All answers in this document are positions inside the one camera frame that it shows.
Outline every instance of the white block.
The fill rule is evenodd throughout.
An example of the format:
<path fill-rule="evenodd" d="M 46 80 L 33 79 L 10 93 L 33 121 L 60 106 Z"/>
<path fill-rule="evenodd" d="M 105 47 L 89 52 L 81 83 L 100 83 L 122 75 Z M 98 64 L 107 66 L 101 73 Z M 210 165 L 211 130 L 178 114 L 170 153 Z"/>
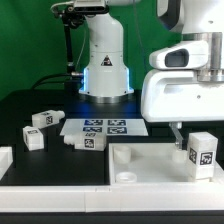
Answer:
<path fill-rule="evenodd" d="M 0 147 L 0 180 L 13 162 L 12 148 Z"/>
<path fill-rule="evenodd" d="M 38 128 L 23 128 L 23 139 L 30 151 L 44 148 L 44 137 Z"/>
<path fill-rule="evenodd" d="M 207 132 L 191 133 L 188 141 L 187 170 L 193 179 L 212 178 L 218 139 Z"/>
<path fill-rule="evenodd" d="M 36 128 L 45 128 L 51 125 L 58 124 L 60 119 L 65 117 L 64 111 L 48 110 L 32 115 L 32 124 Z"/>

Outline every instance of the black tabletop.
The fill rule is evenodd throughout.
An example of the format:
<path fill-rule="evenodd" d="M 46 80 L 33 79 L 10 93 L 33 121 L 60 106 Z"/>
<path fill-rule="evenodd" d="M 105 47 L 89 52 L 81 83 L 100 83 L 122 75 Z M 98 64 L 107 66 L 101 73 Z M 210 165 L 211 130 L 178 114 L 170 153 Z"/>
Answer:
<path fill-rule="evenodd" d="M 0 102 L 0 146 L 12 146 L 13 164 L 0 181 L 0 186 L 80 186 L 109 185 L 108 146 L 104 152 L 75 150 L 63 143 L 60 136 L 65 119 L 41 129 L 45 148 L 30 152 L 23 142 L 22 129 L 32 125 L 32 114 L 47 110 L 63 110 L 66 118 L 142 118 L 141 92 L 117 104 L 94 104 L 63 90 L 21 90 Z M 145 122 L 149 136 L 107 137 L 114 142 L 174 142 L 168 123 Z M 185 138 L 189 132 L 209 131 L 219 138 L 217 161 L 223 166 L 223 122 L 192 122 L 183 124 Z M 222 211 L 197 212 L 132 212 L 95 214 L 0 214 L 4 223 L 223 223 Z"/>

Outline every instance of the white box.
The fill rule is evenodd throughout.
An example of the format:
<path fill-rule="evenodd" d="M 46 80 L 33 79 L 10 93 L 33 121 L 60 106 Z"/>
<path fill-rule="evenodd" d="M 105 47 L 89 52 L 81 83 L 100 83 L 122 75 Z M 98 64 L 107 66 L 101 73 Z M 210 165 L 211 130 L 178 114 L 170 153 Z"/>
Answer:
<path fill-rule="evenodd" d="M 213 177 L 217 144 L 218 139 L 207 132 L 189 135 L 187 170 L 193 179 Z"/>
<path fill-rule="evenodd" d="M 44 148 L 44 137 L 38 128 L 23 128 L 23 140 L 30 151 Z"/>

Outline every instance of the white paper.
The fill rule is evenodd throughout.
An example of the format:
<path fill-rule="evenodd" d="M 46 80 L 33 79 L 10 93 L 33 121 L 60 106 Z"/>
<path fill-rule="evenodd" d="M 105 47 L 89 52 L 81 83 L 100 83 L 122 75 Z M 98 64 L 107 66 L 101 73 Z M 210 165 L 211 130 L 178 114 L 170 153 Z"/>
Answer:
<path fill-rule="evenodd" d="M 101 132 L 110 136 L 147 136 L 143 119 L 67 119 L 60 135 L 73 135 L 80 131 Z"/>

